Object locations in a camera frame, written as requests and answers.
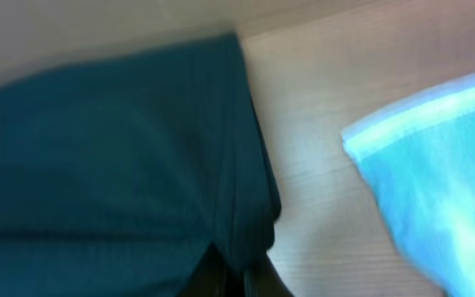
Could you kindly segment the light blue jeans, right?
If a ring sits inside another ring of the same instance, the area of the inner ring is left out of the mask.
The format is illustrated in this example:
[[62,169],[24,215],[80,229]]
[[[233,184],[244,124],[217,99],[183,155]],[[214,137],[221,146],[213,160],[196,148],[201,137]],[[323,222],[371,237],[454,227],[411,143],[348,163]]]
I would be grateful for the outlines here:
[[397,250],[450,296],[475,296],[475,73],[347,127],[343,147]]

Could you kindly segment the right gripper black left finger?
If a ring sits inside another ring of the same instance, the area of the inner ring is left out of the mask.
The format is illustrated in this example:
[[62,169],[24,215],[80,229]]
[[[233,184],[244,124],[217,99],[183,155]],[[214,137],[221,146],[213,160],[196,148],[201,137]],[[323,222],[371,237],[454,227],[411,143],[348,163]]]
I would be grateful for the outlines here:
[[242,278],[211,244],[178,297],[245,297]]

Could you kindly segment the black t-shirt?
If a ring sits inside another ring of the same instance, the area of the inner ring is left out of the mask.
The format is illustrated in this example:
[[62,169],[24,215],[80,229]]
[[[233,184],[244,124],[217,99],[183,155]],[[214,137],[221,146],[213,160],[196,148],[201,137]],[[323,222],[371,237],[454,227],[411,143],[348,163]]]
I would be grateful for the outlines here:
[[177,296],[211,244],[243,281],[280,210],[234,32],[0,87],[0,296]]

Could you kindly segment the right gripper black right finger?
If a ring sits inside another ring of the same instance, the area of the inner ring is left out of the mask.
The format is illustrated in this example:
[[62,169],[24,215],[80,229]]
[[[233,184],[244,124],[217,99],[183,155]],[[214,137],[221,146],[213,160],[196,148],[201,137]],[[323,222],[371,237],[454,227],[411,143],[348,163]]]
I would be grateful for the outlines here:
[[254,261],[243,274],[246,297],[293,297],[267,255]]

